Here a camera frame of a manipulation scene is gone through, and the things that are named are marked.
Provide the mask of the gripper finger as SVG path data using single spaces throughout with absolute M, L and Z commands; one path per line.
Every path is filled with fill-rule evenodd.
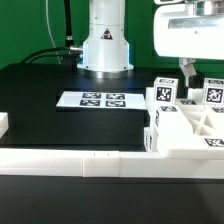
M 200 86 L 199 76 L 194 68 L 193 58 L 180 58 L 179 67 L 185 76 L 185 85 L 188 88 L 198 88 Z

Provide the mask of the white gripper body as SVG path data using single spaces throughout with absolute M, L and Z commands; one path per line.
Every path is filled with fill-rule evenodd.
M 224 60 L 224 0 L 155 0 L 159 56 Z

